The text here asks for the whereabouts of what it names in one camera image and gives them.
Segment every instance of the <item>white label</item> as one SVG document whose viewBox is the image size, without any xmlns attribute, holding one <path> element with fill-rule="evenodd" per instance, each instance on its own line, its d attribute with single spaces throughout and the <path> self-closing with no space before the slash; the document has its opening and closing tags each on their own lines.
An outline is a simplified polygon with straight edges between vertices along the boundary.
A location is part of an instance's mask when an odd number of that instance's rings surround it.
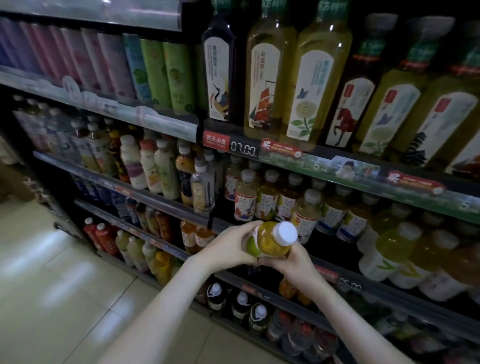
<svg viewBox="0 0 480 364">
<path fill-rule="evenodd" d="M 285 197 L 282 194 L 278 197 L 278 202 L 275 210 L 275 220 L 277 221 L 290 221 L 292 217 L 292 209 L 295 205 L 294 198 Z"/>
<path fill-rule="evenodd" d="M 359 151 L 380 156 L 420 97 L 420 91 L 410 84 L 396 85 L 385 92 Z"/>
<path fill-rule="evenodd" d="M 251 221 L 255 212 L 257 196 L 244 196 L 235 192 L 235 219 L 239 221 Z"/>
<path fill-rule="evenodd" d="M 333 234 L 346 212 L 346 210 L 339 210 L 324 204 L 322 206 L 322 214 L 315 228 L 324 234 Z"/>
<path fill-rule="evenodd" d="M 325 144 L 346 147 L 374 89 L 375 85 L 367 78 L 345 84 Z"/>
<path fill-rule="evenodd" d="M 316 222 L 317 219 L 315 218 L 306 218 L 302 215 L 299 215 L 297 212 L 293 213 L 291 223 L 297 228 L 297 233 L 299 235 L 298 241 L 300 244 L 307 243 Z"/>
<path fill-rule="evenodd" d="M 207 75 L 208 111 L 212 119 L 228 120 L 228 63 L 229 47 L 226 41 L 213 36 L 204 42 Z"/>
<path fill-rule="evenodd" d="M 392 274 L 400 263 L 385 259 L 376 249 L 372 249 L 359 261 L 360 272 L 367 278 L 380 282 Z"/>
<path fill-rule="evenodd" d="M 278 195 L 263 194 L 257 192 L 257 207 L 255 209 L 255 217 L 262 220 L 271 220 L 275 214 L 276 201 Z"/>
<path fill-rule="evenodd" d="M 251 128 L 270 129 L 271 105 L 275 96 L 279 64 L 280 51 L 274 45 L 260 43 L 252 48 L 248 121 Z"/>
<path fill-rule="evenodd" d="M 365 232 L 362 234 L 360 239 L 357 241 L 357 248 L 360 253 L 367 254 L 370 249 L 375 246 L 375 242 L 379 235 L 375 230 L 372 229 L 370 225 L 367 225 Z"/>
<path fill-rule="evenodd" d="M 477 165 L 477 158 L 480 156 L 480 131 L 467 143 L 467 145 L 461 150 L 455 157 L 450 165 L 445 169 L 446 173 L 452 174 L 455 170 L 470 171 L 468 165 L 472 167 Z"/>
<path fill-rule="evenodd" d="M 212 235 L 208 238 L 200 238 L 197 235 L 195 235 L 195 243 L 198 246 L 201 246 L 202 248 L 205 248 L 208 244 L 210 244 L 213 239 L 215 239 L 215 235 Z"/>
<path fill-rule="evenodd" d="M 352 214 L 351 211 L 347 211 L 336 232 L 336 237 L 348 243 L 354 243 L 363 230 L 365 230 L 367 223 L 368 220 L 366 218 L 361 218 Z"/>
<path fill-rule="evenodd" d="M 125 260 L 125 264 L 128 267 L 133 267 L 135 265 L 129 252 L 120 250 L 120 253 L 121 253 L 121 256 L 123 256 L 123 260 Z"/>
<path fill-rule="evenodd" d="M 419 285 L 420 291 L 434 301 L 446 301 L 470 287 L 460 283 L 443 269 L 435 272 Z"/>
<path fill-rule="evenodd" d="M 322 50 L 311 50 L 302 56 L 288 121 L 290 138 L 310 138 L 332 66 L 333 57 Z"/>
<path fill-rule="evenodd" d="M 409 290 L 432 273 L 433 272 L 416 266 L 408 260 L 398 268 L 397 272 L 388 277 L 388 279 L 397 287 Z"/>
<path fill-rule="evenodd" d="M 406 150 L 406 158 L 418 160 L 419 165 L 427 163 L 477 103 L 478 99 L 466 92 L 440 96 Z"/>
<path fill-rule="evenodd" d="M 187 234 L 186 232 L 181 233 L 181 238 L 183 239 L 183 245 L 192 247 L 195 246 L 195 234 L 191 232 L 190 234 Z"/>
<path fill-rule="evenodd" d="M 225 175 L 225 198 L 230 201 L 235 201 L 235 189 L 239 182 L 238 177 Z"/>
</svg>

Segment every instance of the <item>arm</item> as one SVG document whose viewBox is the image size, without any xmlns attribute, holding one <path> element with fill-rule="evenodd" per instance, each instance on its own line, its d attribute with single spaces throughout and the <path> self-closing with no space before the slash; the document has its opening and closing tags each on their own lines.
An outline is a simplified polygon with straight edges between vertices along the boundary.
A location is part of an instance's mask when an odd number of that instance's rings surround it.
<svg viewBox="0 0 480 364">
<path fill-rule="evenodd" d="M 261 221 L 231 227 L 185 264 L 135 321 L 112 343 L 100 364 L 161 363 L 183 315 L 200 286 L 213 273 L 239 264 L 256 264 L 241 241 Z"/>
<path fill-rule="evenodd" d="M 315 302 L 359 364 L 413 364 L 323 279 L 299 243 L 292 245 L 288 259 L 261 258 L 260 263 L 283 273 Z"/>
</svg>

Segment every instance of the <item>store shelf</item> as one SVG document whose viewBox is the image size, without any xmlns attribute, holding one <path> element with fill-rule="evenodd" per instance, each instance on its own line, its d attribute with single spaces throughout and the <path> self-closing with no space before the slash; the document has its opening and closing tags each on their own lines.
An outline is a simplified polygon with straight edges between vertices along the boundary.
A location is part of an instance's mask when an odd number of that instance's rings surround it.
<svg viewBox="0 0 480 364">
<path fill-rule="evenodd" d="M 92 214 L 98 216 L 99 218 L 102 218 L 103 220 L 108 221 L 110 225 L 115 225 L 118 226 L 120 229 L 128 231 L 130 234 L 135 235 L 137 238 L 143 239 L 146 242 L 149 242 L 150 244 L 156 246 L 159 249 L 162 249 L 173 256 L 177 257 L 178 259 L 181 259 L 183 261 L 187 260 L 187 258 L 191 255 L 190 253 L 187 253 L 185 250 L 183 250 L 180 247 L 175 246 L 174 244 L 170 244 L 166 242 L 165 240 L 162 240 L 155 235 L 152 235 L 148 232 L 145 232 L 144 230 L 129 224 L 128 222 L 123 221 L 122 219 L 109 214 L 108 212 L 103 211 L 102 209 L 89 204 L 88 202 L 85 202 L 80 199 L 75 199 L 74 202 L 77 206 L 83 208 L 84 210 L 91 212 Z"/>
<path fill-rule="evenodd" d="M 220 234 L 229 226 L 232 224 L 213 218 L 212 231 L 215 234 Z M 334 235 L 317 234 L 314 231 L 306 248 L 317 271 L 327 281 L 348 287 L 355 292 L 369 293 L 391 308 L 425 320 L 454 335 L 480 343 L 478 305 L 466 295 L 453 298 L 446 303 L 437 303 L 430 301 L 417 290 L 402 290 L 390 285 L 387 280 L 383 282 L 369 280 L 358 271 L 361 253 L 357 251 L 356 246 L 343 242 Z M 472 313 L 473 317 L 467 316 L 467 313 Z"/>
<path fill-rule="evenodd" d="M 274 141 L 247 138 L 243 128 L 214 120 L 205 121 L 203 142 L 275 167 L 480 224 L 480 183 L 324 146 L 305 153 Z M 355 164 L 353 180 L 336 176 L 348 160 Z"/>
<path fill-rule="evenodd" d="M 275 307 L 278 307 L 282 310 L 290 312 L 291 314 L 294 314 L 295 316 L 307 322 L 310 322 L 313 325 L 321 327 L 335 334 L 335 331 L 333 330 L 332 326 L 324 316 L 306 307 L 302 307 L 299 304 L 296 304 L 295 302 L 289 301 L 286 298 L 283 298 L 282 296 L 276 293 L 273 293 L 260 286 L 252 284 L 251 282 L 248 282 L 240 278 L 239 276 L 225 270 L 215 273 L 215 277 L 255 297 L 258 297 Z"/>
<path fill-rule="evenodd" d="M 115 96 L 82 91 L 69 76 L 65 76 L 60 82 L 46 76 L 0 66 L 0 84 L 191 142 L 197 140 L 199 121 L 196 115 L 180 116 L 173 112 L 161 115 L 152 108 L 153 104 L 143 105 L 138 100 L 119 101 Z"/>
<path fill-rule="evenodd" d="M 195 213 L 193 208 L 185 206 L 180 202 L 168 200 L 163 196 L 153 194 L 147 190 L 136 190 L 131 184 L 122 182 L 103 173 L 93 172 L 86 168 L 76 166 L 64 159 L 54 157 L 51 154 L 35 151 L 34 156 L 52 166 L 73 173 L 127 197 L 131 197 L 167 214 L 187 220 L 192 224 L 203 227 L 206 227 L 208 224 L 209 215 L 207 213 Z"/>
</svg>

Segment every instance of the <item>bottle cap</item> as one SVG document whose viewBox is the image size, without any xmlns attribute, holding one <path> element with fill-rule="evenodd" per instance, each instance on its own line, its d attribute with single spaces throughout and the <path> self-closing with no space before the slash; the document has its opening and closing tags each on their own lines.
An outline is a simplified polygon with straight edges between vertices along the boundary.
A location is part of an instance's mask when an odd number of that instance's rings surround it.
<svg viewBox="0 0 480 364">
<path fill-rule="evenodd" d="M 155 151 L 155 143 L 152 139 L 142 139 L 140 141 L 140 148 L 142 150 L 149 150 L 151 152 Z"/>
<path fill-rule="evenodd" d="M 282 221 L 276 224 L 272 229 L 272 236 L 281 246 L 292 245 L 299 237 L 297 228 L 290 221 Z"/>
<path fill-rule="evenodd" d="M 398 225 L 397 231 L 400 236 L 410 241 L 415 241 L 421 236 L 420 228 L 411 222 L 401 222 Z"/>
<path fill-rule="evenodd" d="M 189 154 L 190 153 L 190 143 L 182 140 L 178 143 L 179 146 L 179 153 L 180 154 Z"/>
<path fill-rule="evenodd" d="M 87 116 L 87 120 L 89 122 L 99 122 L 100 121 L 100 118 L 96 115 L 88 115 Z"/>
<path fill-rule="evenodd" d="M 319 180 L 318 178 L 312 178 L 312 188 L 321 191 L 325 188 L 327 181 Z"/>
<path fill-rule="evenodd" d="M 305 191 L 303 198 L 307 205 L 315 206 L 322 200 L 322 194 L 313 188 L 309 188 Z"/>
<path fill-rule="evenodd" d="M 222 294 L 222 286 L 220 286 L 220 283 L 214 283 L 210 286 L 210 296 L 219 296 Z"/>
<path fill-rule="evenodd" d="M 215 158 L 215 154 L 213 153 L 213 149 L 205 149 L 204 150 L 204 157 L 206 161 L 211 161 Z"/>
<path fill-rule="evenodd" d="M 422 214 L 421 219 L 427 224 L 435 227 L 440 226 L 440 224 L 445 220 L 445 218 L 442 215 L 435 214 L 430 211 L 425 211 Z"/>
<path fill-rule="evenodd" d="M 135 137 L 133 135 L 130 135 L 130 134 L 122 135 L 120 137 L 120 143 L 123 146 L 134 146 L 135 145 Z"/>
<path fill-rule="evenodd" d="M 288 175 L 288 183 L 292 186 L 300 186 L 303 181 L 303 176 L 298 173 L 290 173 Z"/>
<path fill-rule="evenodd" d="M 242 157 L 231 154 L 230 155 L 230 160 L 231 160 L 232 164 L 237 166 L 241 163 Z"/>
<path fill-rule="evenodd" d="M 361 200 L 367 205 L 375 205 L 380 200 L 380 197 L 364 192 L 361 194 Z"/>
<path fill-rule="evenodd" d="M 335 187 L 335 193 L 340 196 L 347 197 L 349 194 L 352 193 L 352 189 L 350 187 L 346 187 L 338 184 Z"/>
<path fill-rule="evenodd" d="M 276 170 L 267 170 L 267 172 L 265 172 L 265 180 L 270 183 L 277 182 L 279 176 L 280 173 L 278 173 Z"/>
<path fill-rule="evenodd" d="M 255 307 L 255 316 L 260 319 L 264 319 L 267 317 L 267 308 L 264 305 L 259 304 L 257 307 Z"/>
<path fill-rule="evenodd" d="M 447 230 L 435 230 L 432 235 L 433 243 L 442 249 L 452 250 L 460 244 L 458 238 Z"/>
<path fill-rule="evenodd" d="M 455 223 L 455 225 L 458 231 L 466 236 L 478 235 L 478 233 L 480 232 L 480 226 L 475 224 L 470 224 L 469 222 L 464 222 L 459 220 Z"/>
<path fill-rule="evenodd" d="M 48 104 L 46 102 L 39 102 L 38 103 L 38 108 L 40 110 L 46 110 L 46 109 L 48 109 Z"/>
<path fill-rule="evenodd" d="M 241 172 L 241 180 L 244 183 L 252 183 L 255 180 L 255 171 L 246 169 Z"/>
<path fill-rule="evenodd" d="M 61 114 L 61 110 L 59 108 L 51 108 L 48 110 L 51 116 L 59 116 Z"/>
<path fill-rule="evenodd" d="M 168 140 L 166 139 L 157 139 L 156 140 L 156 146 L 158 148 L 166 148 L 168 146 Z"/>
<path fill-rule="evenodd" d="M 87 124 L 88 130 L 91 132 L 94 132 L 95 130 L 98 130 L 98 124 L 96 122 L 89 122 Z"/>
<path fill-rule="evenodd" d="M 195 157 L 195 171 L 199 173 L 207 171 L 207 161 L 203 156 Z"/>
<path fill-rule="evenodd" d="M 395 317 L 395 319 L 400 322 L 404 322 L 408 319 L 408 315 L 406 313 L 396 311 L 396 310 L 392 311 L 392 316 Z"/>
<path fill-rule="evenodd" d="M 243 306 L 246 305 L 248 303 L 248 295 L 241 291 L 237 296 L 237 302 Z"/>
<path fill-rule="evenodd" d="M 400 204 L 398 202 L 393 202 L 390 206 L 390 211 L 392 215 L 398 218 L 407 218 L 408 215 L 412 213 L 412 209 L 405 204 Z"/>
<path fill-rule="evenodd" d="M 248 168 L 251 170 L 258 170 L 262 166 L 262 163 L 257 160 L 250 159 L 248 161 Z"/>
</svg>

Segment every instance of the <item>tiled floor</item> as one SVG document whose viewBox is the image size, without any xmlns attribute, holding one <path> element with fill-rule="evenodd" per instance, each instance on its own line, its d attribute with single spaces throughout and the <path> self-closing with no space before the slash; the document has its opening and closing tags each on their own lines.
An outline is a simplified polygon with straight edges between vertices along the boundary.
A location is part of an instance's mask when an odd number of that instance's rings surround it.
<svg viewBox="0 0 480 364">
<path fill-rule="evenodd" d="M 94 363 L 158 293 L 53 222 L 35 202 L 0 205 L 1 363 Z M 192 310 L 165 362 L 283 363 Z"/>
</svg>

